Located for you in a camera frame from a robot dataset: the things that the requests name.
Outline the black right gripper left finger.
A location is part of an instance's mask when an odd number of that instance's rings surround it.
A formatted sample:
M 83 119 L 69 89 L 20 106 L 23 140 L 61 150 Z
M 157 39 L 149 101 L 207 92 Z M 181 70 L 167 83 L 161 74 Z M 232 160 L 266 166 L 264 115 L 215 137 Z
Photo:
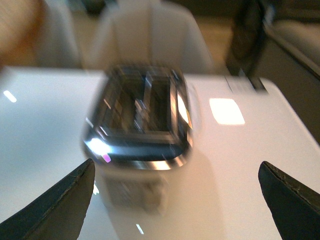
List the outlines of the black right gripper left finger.
M 95 164 L 87 159 L 0 224 L 2 240 L 76 240 L 92 198 Z

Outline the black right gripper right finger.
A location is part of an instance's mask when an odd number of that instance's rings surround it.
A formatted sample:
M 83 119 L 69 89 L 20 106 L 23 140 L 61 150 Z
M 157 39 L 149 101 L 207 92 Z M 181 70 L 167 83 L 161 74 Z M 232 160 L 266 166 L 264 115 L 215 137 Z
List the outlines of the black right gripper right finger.
M 320 238 L 320 194 L 281 169 L 263 161 L 258 181 L 283 240 Z

